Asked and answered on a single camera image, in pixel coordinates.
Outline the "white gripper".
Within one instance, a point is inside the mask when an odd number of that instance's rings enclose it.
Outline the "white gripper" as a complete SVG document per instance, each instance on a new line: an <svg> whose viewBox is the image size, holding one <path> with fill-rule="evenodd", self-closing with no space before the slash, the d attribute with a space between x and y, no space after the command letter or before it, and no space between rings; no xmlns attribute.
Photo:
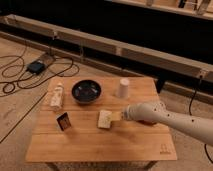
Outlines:
<svg viewBox="0 0 213 171"><path fill-rule="evenodd" d="M122 112L122 118L128 121L139 121L142 119L141 105L128 105Z"/></svg>

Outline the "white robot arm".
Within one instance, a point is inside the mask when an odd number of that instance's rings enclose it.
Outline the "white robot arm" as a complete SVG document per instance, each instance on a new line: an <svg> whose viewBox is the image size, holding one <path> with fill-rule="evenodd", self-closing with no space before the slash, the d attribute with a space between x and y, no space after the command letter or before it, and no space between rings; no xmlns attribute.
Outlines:
<svg viewBox="0 0 213 171"><path fill-rule="evenodd" d="M213 146L213 120L172 112L162 101L128 105L122 112L124 120L161 123L205 144Z"/></svg>

